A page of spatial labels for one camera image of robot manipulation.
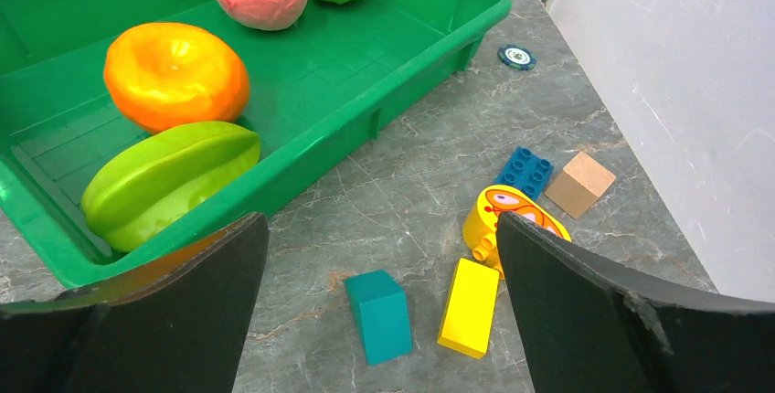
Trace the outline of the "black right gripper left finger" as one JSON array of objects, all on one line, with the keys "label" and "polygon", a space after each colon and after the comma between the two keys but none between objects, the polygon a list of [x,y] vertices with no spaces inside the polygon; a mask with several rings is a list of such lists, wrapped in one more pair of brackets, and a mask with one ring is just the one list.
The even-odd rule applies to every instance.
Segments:
[{"label": "black right gripper left finger", "polygon": [[229,392],[260,289],[251,213],[142,266],[1,307],[4,392]]}]

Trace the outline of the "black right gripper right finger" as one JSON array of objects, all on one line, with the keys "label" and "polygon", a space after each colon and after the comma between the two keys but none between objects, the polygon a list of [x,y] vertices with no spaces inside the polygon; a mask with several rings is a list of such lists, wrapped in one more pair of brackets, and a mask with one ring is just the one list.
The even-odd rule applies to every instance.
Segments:
[{"label": "black right gripper right finger", "polygon": [[774,306],[653,277],[504,212],[497,247],[538,392],[771,392]]}]

